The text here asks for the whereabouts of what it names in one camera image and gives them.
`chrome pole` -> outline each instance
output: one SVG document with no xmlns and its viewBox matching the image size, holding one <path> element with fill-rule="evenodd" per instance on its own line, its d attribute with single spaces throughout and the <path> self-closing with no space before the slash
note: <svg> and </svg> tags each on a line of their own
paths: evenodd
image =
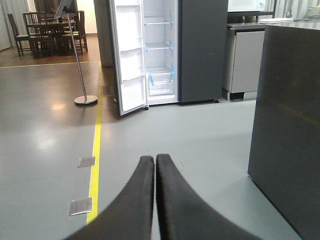
<svg viewBox="0 0 320 240">
<path fill-rule="evenodd" d="M 77 65 L 78 65 L 78 69 L 79 69 L 79 74 L 80 74 L 80 79 L 81 79 L 81 84 L 82 84 L 82 90 L 83 90 L 83 96 L 84 96 L 85 101 L 87 101 L 87 92 L 86 92 L 86 88 L 85 88 L 84 77 L 83 77 L 83 75 L 82 75 L 82 71 L 81 71 L 81 67 L 80 67 L 80 62 L 79 62 L 79 57 L 78 57 L 78 53 L 77 53 L 77 49 L 76 49 L 74 32 L 72 31 L 72 26 L 71 26 L 71 21 L 70 21 L 69 12 L 66 13 L 66 17 L 68 18 L 68 23 L 69 23 L 70 33 L 71 33 L 71 39 L 72 39 L 74 54 L 75 54 L 76 63 L 77 63 Z"/>
</svg>

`gray floor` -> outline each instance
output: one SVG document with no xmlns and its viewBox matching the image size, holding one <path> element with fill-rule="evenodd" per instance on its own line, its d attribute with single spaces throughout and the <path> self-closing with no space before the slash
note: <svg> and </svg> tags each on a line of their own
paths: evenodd
<svg viewBox="0 0 320 240">
<path fill-rule="evenodd" d="M 96 94 L 99 64 L 82 67 Z M 0 68 L 0 76 L 0 239 L 61 239 L 86 222 L 69 216 L 69 204 L 88 196 L 90 169 L 77 163 L 92 154 L 97 108 L 73 104 L 81 95 L 75 64 Z M 300 240 L 247 176 L 255 101 L 155 106 L 125 118 L 116 117 L 113 97 L 101 101 L 99 212 L 140 156 L 169 153 L 234 223 L 265 240 Z M 156 212 L 152 239 L 160 239 Z"/>
<path fill-rule="evenodd" d="M 123 188 L 140 156 L 168 153 L 195 191 L 226 218 L 264 240 L 299 240 L 248 178 L 254 112 L 254 100 L 167 105 L 105 123 L 99 210 Z M 152 239 L 159 240 L 154 213 Z"/>
<path fill-rule="evenodd" d="M 99 63 L 82 63 L 97 93 Z M 57 240 L 86 224 L 70 202 L 88 197 L 96 107 L 81 96 L 75 63 L 0 68 L 0 239 Z"/>
</svg>

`round metal base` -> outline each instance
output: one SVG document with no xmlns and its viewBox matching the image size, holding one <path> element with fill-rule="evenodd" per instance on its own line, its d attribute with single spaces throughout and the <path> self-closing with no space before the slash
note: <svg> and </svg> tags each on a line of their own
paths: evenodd
<svg viewBox="0 0 320 240">
<path fill-rule="evenodd" d="M 87 95 L 86 99 L 85 99 L 85 96 L 77 97 L 74 100 L 74 103 L 79 105 L 88 105 L 88 104 L 93 104 L 97 101 L 98 101 L 98 98 L 96 96 Z"/>
</svg>

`sign stand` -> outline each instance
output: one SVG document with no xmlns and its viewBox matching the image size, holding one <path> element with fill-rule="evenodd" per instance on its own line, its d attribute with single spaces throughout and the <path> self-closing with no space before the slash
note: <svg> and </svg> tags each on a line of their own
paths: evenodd
<svg viewBox="0 0 320 240">
<path fill-rule="evenodd" d="M 79 62 L 79 57 L 76 49 L 76 44 L 75 44 L 75 38 L 74 38 L 74 33 L 72 30 L 71 26 L 71 21 L 70 21 L 70 16 L 69 16 L 69 8 L 73 0 L 62 0 L 60 2 L 59 8 L 56 11 L 56 14 L 54 18 L 62 18 L 64 16 L 67 17 L 68 23 L 69 23 L 69 28 L 70 28 L 70 33 L 71 33 L 71 39 L 72 39 L 72 44 L 73 44 L 73 49 L 74 49 L 74 54 L 76 58 L 76 63 L 78 66 L 79 74 L 80 74 L 80 79 L 81 79 L 81 85 L 82 85 L 82 90 L 83 90 L 83 96 L 79 96 L 74 100 L 75 104 L 78 105 L 88 105 L 88 104 L 93 104 L 98 101 L 97 96 L 94 95 L 87 95 L 86 88 L 85 88 L 85 82 L 84 82 L 84 77 L 82 74 L 80 62 Z"/>
</svg>

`dark gray refrigerator door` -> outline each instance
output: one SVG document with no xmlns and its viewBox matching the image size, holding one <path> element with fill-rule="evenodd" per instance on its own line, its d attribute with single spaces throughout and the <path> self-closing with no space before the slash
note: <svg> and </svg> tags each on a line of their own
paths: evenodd
<svg viewBox="0 0 320 240">
<path fill-rule="evenodd" d="M 221 98 L 227 0 L 180 0 L 182 103 Z"/>
</svg>

